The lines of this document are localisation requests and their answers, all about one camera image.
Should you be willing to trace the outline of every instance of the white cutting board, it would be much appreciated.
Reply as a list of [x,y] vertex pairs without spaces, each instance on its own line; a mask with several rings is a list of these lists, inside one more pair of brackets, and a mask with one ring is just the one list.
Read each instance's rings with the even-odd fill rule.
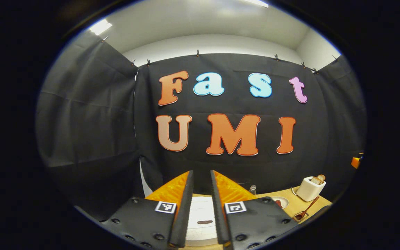
[[[212,201],[211,197],[192,198],[186,232],[187,246],[201,247],[217,244],[216,219]],[[212,223],[198,223],[205,220],[212,220]]]

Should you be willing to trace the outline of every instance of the light blue letter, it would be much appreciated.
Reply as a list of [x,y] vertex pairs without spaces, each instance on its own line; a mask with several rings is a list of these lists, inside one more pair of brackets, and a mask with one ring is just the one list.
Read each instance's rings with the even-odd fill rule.
[[222,77],[217,73],[203,73],[197,76],[197,81],[198,83],[194,85],[194,93],[196,95],[211,94],[217,96],[225,92],[225,89],[222,87]]
[[252,73],[248,76],[248,81],[253,86],[249,88],[249,92],[255,97],[267,98],[273,93],[271,79],[265,74]]

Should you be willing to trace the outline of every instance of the white wall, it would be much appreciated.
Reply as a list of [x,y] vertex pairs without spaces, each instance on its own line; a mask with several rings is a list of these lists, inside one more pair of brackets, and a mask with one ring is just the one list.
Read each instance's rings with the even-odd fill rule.
[[135,65],[173,57],[210,53],[237,53],[272,57],[300,64],[302,59],[296,51],[255,38],[238,35],[188,35],[165,39],[127,51],[123,55],[129,60],[136,60]]
[[305,66],[316,68],[317,70],[325,67],[340,56],[340,52],[322,35],[310,29],[296,49]]

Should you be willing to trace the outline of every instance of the orange letter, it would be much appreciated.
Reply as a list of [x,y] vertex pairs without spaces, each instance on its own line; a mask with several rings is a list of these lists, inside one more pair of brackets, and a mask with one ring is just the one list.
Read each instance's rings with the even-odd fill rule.
[[177,101],[177,97],[174,96],[174,90],[177,93],[181,92],[183,84],[180,78],[186,80],[188,78],[188,73],[184,70],[160,78],[161,99],[158,101],[160,106],[175,103]]
[[167,150],[181,151],[186,149],[188,146],[188,123],[191,122],[191,116],[177,116],[175,120],[178,122],[180,127],[180,138],[177,143],[174,143],[169,139],[169,123],[172,118],[170,116],[157,116],[155,120],[158,123],[158,141]]
[[213,131],[211,146],[206,149],[206,153],[210,155],[223,154],[223,149],[220,147],[220,141],[223,141],[228,154],[232,154],[240,140],[242,142],[237,149],[238,155],[256,155],[259,152],[256,148],[256,140],[260,117],[256,115],[243,116],[236,130],[232,128],[225,114],[210,114],[208,120],[212,124]]
[[290,153],[294,149],[292,146],[292,127],[295,119],[292,117],[281,117],[279,123],[282,125],[281,145],[277,148],[277,153]]

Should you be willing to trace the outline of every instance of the plate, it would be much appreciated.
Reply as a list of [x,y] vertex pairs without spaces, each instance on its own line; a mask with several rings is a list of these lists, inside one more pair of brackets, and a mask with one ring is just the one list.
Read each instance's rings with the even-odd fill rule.
[[287,200],[287,198],[284,198],[284,197],[272,196],[271,199],[273,199],[273,201],[281,201],[282,209],[285,209],[289,204],[289,201]]

